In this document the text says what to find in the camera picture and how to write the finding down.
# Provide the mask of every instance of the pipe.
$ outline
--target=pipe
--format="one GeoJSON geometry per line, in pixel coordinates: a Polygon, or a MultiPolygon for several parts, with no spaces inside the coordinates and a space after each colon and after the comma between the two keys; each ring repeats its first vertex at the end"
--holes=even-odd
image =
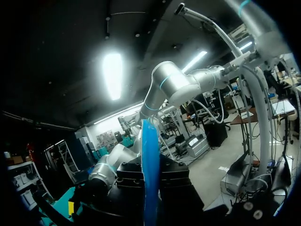
{"type": "Polygon", "coordinates": [[[241,50],[239,48],[237,48],[234,41],[224,32],[224,30],[219,25],[216,24],[216,22],[214,22],[210,18],[204,16],[203,14],[200,14],[200,13],[193,11],[189,8],[186,8],[184,6],[185,6],[185,4],[181,3],[179,5],[177,11],[175,12],[175,14],[182,14],[185,16],[190,16],[199,21],[208,22],[216,30],[216,32],[220,35],[220,37],[225,41],[225,43],[230,47],[230,49],[232,50],[232,53],[235,57],[239,57],[240,55],[242,55],[241,50]]]}
{"type": "MultiPolygon", "coordinates": [[[[240,72],[242,72],[242,69],[243,69],[243,63],[239,67],[240,72]]],[[[257,112],[257,118],[258,118],[259,130],[260,130],[260,167],[258,173],[259,175],[261,175],[266,173],[267,171],[268,158],[269,158],[268,112],[266,109],[262,92],[258,92],[258,88],[260,87],[258,80],[248,70],[245,70],[244,76],[248,83],[249,89],[251,91],[254,104],[256,106],[256,112],[257,112]]]]}

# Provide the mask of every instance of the gray hose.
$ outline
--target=gray hose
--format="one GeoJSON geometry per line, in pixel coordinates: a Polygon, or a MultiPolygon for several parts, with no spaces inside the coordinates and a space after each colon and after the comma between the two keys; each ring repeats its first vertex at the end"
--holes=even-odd
{"type": "MultiPolygon", "coordinates": [[[[243,70],[242,62],[239,66],[239,73],[242,73],[243,70]]],[[[260,84],[256,77],[253,76],[252,73],[246,71],[245,79],[248,82],[248,86],[253,96],[254,103],[256,105],[257,117],[260,127],[260,152],[261,152],[261,163],[259,166],[258,173],[263,174],[266,173],[268,161],[269,161],[269,117],[268,111],[266,109],[266,103],[264,101],[264,95],[262,92],[258,92],[258,88],[260,84]]]]}
{"type": "MultiPolygon", "coordinates": [[[[242,88],[243,87],[243,83],[242,83],[242,78],[241,78],[241,73],[239,73],[239,85],[240,87],[242,88]]],[[[248,104],[246,102],[246,96],[244,95],[242,89],[241,89],[241,96],[242,96],[242,99],[244,101],[244,105],[246,106],[246,115],[248,116],[248,125],[249,125],[249,131],[251,132],[252,131],[252,126],[251,126],[251,119],[250,119],[250,113],[249,113],[249,109],[248,109],[248,104]]],[[[244,181],[244,184],[247,182],[248,178],[249,178],[249,174],[250,174],[250,170],[251,170],[251,165],[252,165],[252,162],[253,162],[253,158],[252,158],[252,148],[253,148],[253,140],[252,140],[252,136],[249,136],[249,142],[250,142],[250,152],[249,152],[249,155],[250,155],[250,161],[249,161],[249,165],[247,166],[249,169],[246,173],[246,177],[245,177],[245,181],[244,181]]]]}
{"type": "MultiPolygon", "coordinates": [[[[266,89],[264,88],[264,85],[263,85],[261,79],[259,78],[259,76],[248,66],[243,65],[242,67],[247,69],[249,72],[251,72],[257,78],[257,80],[259,82],[259,85],[260,85],[260,87],[261,87],[261,89],[262,89],[262,91],[265,95],[265,98],[268,101],[268,99],[269,99],[268,93],[267,93],[266,89]]],[[[268,104],[268,108],[269,108],[269,122],[270,122],[270,127],[271,127],[271,134],[272,134],[272,136],[271,136],[271,155],[272,155],[272,159],[273,159],[273,122],[272,122],[272,120],[273,120],[273,111],[272,111],[271,105],[269,105],[269,104],[268,104]]]]}

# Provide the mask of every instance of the cardboard box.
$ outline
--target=cardboard box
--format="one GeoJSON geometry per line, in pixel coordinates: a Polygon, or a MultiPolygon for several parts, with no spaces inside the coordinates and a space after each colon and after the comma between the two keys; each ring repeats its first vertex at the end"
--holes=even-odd
{"type": "Polygon", "coordinates": [[[7,159],[6,159],[6,164],[7,164],[8,166],[13,166],[13,165],[14,165],[14,160],[13,160],[13,158],[7,158],[7,159]]]}
{"type": "Polygon", "coordinates": [[[13,156],[12,159],[14,160],[14,164],[20,164],[23,163],[23,159],[21,156],[13,156]]]}
{"type": "Polygon", "coordinates": [[[31,161],[32,159],[30,158],[30,156],[26,156],[25,157],[25,161],[31,161]]]}

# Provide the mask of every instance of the table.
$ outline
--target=table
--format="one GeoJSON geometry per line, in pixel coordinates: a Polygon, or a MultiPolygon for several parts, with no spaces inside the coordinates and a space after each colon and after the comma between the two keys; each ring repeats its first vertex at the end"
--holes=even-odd
{"type": "MultiPolygon", "coordinates": [[[[251,112],[253,115],[250,117],[251,119],[251,123],[252,122],[258,122],[258,118],[257,118],[257,112],[256,112],[256,108],[255,107],[251,107],[249,109],[249,112],[251,112]]],[[[289,113],[285,113],[285,114],[281,114],[279,115],[280,118],[286,116],[286,115],[292,115],[294,114],[294,111],[293,112],[289,112],[289,113]]],[[[230,125],[239,125],[239,124],[245,124],[245,123],[248,123],[248,118],[245,118],[243,120],[241,120],[240,118],[240,115],[238,114],[236,116],[236,118],[230,123],[230,125]]]]}
{"type": "MultiPolygon", "coordinates": [[[[288,85],[290,85],[290,86],[293,86],[293,81],[294,81],[295,84],[298,84],[298,83],[299,83],[295,78],[293,78],[293,81],[292,81],[291,78],[288,78],[288,79],[282,79],[282,80],[280,80],[280,81],[283,81],[283,82],[285,82],[286,84],[288,84],[288,85]]],[[[296,90],[297,90],[298,92],[301,93],[301,88],[299,88],[299,87],[296,86],[296,90]]]]}

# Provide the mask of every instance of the paper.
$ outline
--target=paper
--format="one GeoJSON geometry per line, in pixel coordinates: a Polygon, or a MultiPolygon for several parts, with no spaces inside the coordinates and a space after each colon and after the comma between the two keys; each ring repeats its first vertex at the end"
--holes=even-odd
{"type": "Polygon", "coordinates": [[[293,112],[295,108],[291,105],[288,100],[279,101],[272,104],[274,115],[285,114],[293,112]]]}
{"type": "Polygon", "coordinates": [[[219,169],[219,170],[223,170],[223,171],[225,171],[225,172],[228,172],[228,170],[229,170],[228,167],[223,167],[223,166],[220,166],[218,169],[219,169]]]}
{"type": "Polygon", "coordinates": [[[241,113],[241,119],[246,119],[247,117],[248,117],[248,116],[247,116],[246,112],[241,113]]]}

